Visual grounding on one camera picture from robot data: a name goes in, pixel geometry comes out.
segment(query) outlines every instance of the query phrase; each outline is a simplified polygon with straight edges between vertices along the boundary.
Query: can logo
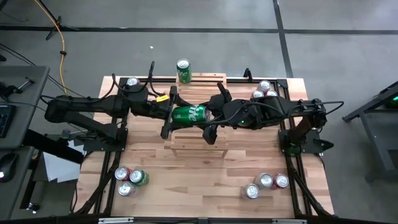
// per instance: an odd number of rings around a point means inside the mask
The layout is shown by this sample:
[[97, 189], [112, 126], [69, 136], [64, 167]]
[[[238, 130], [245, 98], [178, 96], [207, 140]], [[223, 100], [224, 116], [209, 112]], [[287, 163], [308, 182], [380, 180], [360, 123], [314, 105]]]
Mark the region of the can logo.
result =
[[198, 116], [198, 111], [200, 111], [201, 108], [199, 108], [198, 106], [191, 106], [189, 108], [189, 120], [190, 121], [196, 121], [197, 120], [197, 116]]
[[188, 75], [188, 72], [178, 72], [178, 75], [181, 77], [186, 77]]

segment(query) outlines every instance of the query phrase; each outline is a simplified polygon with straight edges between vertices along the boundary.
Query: silver soda can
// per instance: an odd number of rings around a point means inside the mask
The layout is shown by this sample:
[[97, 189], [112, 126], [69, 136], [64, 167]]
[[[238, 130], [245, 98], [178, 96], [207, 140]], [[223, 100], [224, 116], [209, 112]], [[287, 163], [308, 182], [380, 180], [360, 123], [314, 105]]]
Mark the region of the silver soda can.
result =
[[257, 86], [257, 90], [262, 91], [263, 93], [268, 92], [271, 89], [271, 83], [267, 80], [263, 80]]
[[266, 95], [267, 95], [267, 96], [278, 96], [278, 93], [276, 93], [274, 90], [269, 90], [269, 91], [266, 93]]
[[253, 183], [256, 184], [259, 189], [269, 189], [271, 188], [273, 182], [273, 177], [268, 173], [261, 173], [253, 180]]
[[119, 195], [123, 197], [135, 196], [138, 194], [138, 186], [133, 185], [129, 181], [122, 182], [118, 189]]
[[131, 169], [127, 167], [119, 167], [114, 171], [114, 176], [120, 181], [127, 181], [130, 179]]
[[256, 184], [249, 184], [242, 188], [241, 197], [248, 199], [256, 199], [259, 196], [259, 187]]
[[271, 189], [284, 189], [289, 186], [289, 178], [285, 174], [277, 174], [274, 176], [274, 183]]
[[256, 90], [256, 91], [253, 92], [252, 97], [253, 98], [264, 97], [264, 93], [262, 91]]
[[139, 84], [139, 79], [138, 78], [129, 78], [128, 80], [127, 80], [127, 85], [129, 85], [129, 86], [133, 86], [133, 85], [137, 85], [137, 84]]

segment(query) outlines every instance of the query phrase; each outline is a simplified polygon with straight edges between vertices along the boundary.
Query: white paper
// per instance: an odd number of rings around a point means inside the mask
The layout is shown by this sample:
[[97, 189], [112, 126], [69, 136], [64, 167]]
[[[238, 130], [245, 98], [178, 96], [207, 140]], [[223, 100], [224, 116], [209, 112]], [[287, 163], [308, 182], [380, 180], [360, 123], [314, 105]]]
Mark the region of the white paper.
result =
[[[83, 152], [83, 145], [75, 146], [73, 141], [68, 141], [68, 146], [78, 152]], [[45, 168], [49, 181], [57, 179], [57, 182], [64, 182], [79, 178], [80, 164], [58, 158], [48, 153], [44, 153]]]

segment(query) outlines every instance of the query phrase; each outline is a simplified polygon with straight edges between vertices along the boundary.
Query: computer mouse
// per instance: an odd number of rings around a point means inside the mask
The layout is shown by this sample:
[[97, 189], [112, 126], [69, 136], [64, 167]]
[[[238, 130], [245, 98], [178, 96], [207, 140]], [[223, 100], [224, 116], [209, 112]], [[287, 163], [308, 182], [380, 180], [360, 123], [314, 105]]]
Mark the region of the computer mouse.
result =
[[0, 159], [0, 182], [9, 182], [15, 175], [18, 154], [9, 153]]

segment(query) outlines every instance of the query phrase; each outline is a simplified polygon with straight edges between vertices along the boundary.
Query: keyboard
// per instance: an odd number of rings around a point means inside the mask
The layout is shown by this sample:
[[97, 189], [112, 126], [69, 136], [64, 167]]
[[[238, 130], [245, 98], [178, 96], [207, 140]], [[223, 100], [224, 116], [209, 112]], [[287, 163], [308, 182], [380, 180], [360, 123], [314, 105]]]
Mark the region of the keyboard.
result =
[[14, 105], [0, 105], [0, 138], [6, 137], [16, 109]]

